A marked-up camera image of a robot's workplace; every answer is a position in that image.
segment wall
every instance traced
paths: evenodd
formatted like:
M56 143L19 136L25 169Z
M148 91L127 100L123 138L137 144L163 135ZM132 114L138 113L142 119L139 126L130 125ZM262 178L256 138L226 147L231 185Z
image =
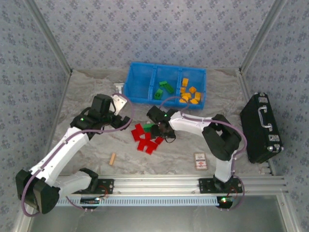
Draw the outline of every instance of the wall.
M252 92L269 94L285 151L274 163L286 176L300 223L309 231L309 3L289 0L249 67Z
M0 231L20 201L15 175L41 157L67 75L22 0L0 3Z
M274 0L37 0L73 69L238 67Z

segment table surface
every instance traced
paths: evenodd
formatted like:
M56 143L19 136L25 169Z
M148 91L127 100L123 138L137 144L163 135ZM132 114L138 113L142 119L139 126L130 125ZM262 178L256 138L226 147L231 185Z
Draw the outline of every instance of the table surface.
M115 92L114 83L124 82L127 70L103 70L95 72L73 71L67 93L61 108L55 131L53 146L63 137L73 118L89 107L98 93L111 95ZM241 129L239 114L245 106L245 100L238 79L233 72L207 70L207 99L203 110L188 110L186 113L196 116L213 117L224 115L231 124ZM64 168L62 174L71 174L86 167L100 175L108 174L203 174L213 175L216 159L211 154L204 138L177 131L177 139L168 144L163 142L150 156L137 151L131 130L134 125L149 121L147 104L133 104L135 117L128 129L102 135L82 147ZM129 104L120 112L121 116L130 116ZM207 171L195 169L194 153L205 152ZM112 153L116 153L114 165L109 162ZM259 175L259 166L248 161L244 153L235 163L236 173L241 175Z

